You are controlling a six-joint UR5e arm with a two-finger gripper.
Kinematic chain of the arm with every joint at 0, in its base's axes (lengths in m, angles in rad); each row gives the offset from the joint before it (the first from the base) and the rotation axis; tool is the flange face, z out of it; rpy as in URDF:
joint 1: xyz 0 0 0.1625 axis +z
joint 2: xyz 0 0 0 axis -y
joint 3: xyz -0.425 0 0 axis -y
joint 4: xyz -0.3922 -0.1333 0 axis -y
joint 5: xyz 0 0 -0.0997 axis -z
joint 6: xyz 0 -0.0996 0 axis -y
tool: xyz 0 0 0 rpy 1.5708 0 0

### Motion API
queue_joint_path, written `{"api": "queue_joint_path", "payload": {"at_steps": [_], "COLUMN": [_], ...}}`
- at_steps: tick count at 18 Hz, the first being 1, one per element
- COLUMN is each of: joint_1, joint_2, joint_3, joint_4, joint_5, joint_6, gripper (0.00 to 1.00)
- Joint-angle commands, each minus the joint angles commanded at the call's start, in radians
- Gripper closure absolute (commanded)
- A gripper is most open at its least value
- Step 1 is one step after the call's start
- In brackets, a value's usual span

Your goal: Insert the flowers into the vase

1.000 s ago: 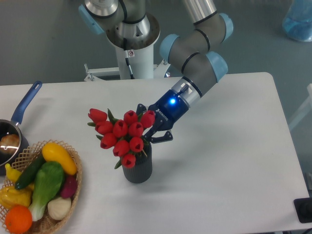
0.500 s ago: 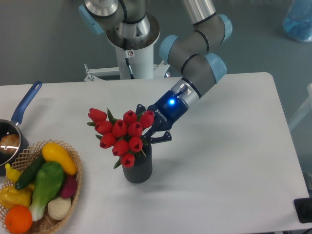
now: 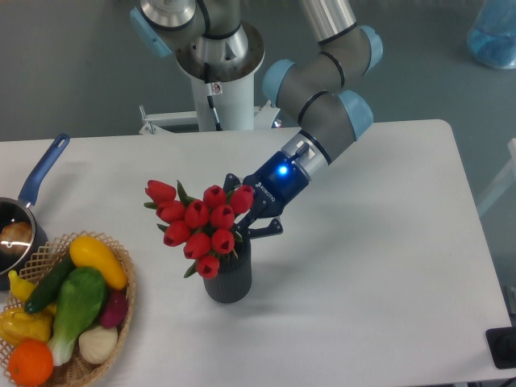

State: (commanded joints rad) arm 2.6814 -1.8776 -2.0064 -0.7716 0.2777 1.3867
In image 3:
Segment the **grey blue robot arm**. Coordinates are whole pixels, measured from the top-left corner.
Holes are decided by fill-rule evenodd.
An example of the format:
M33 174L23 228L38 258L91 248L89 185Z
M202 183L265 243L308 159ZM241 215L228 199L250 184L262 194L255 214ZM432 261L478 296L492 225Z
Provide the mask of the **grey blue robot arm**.
M381 59L381 38L357 24L346 1L304 1L301 7L318 42L317 56L304 66L279 60L262 83L270 106L293 119L299 132L255 173L224 183L225 189L245 184L255 190L235 228L250 238L280 233L284 208L373 121L367 102L348 86ZM240 2L140 1L130 19L151 52L175 56L189 77L201 131L252 129L254 75L264 42L242 19Z

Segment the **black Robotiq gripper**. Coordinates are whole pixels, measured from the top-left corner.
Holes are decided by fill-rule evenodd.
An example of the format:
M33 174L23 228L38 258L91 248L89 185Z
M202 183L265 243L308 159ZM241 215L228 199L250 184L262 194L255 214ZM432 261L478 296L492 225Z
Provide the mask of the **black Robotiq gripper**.
M300 156L295 153L287 156L276 152L253 174L243 181L234 173L228 173L223 182L226 194L234 193L242 184L252 187L254 201L250 212L254 219L272 218L268 226L250 228L250 222L243 219L235 225L236 231L246 238L265 238L283 233L279 216L284 208L309 184L309 179L297 164Z

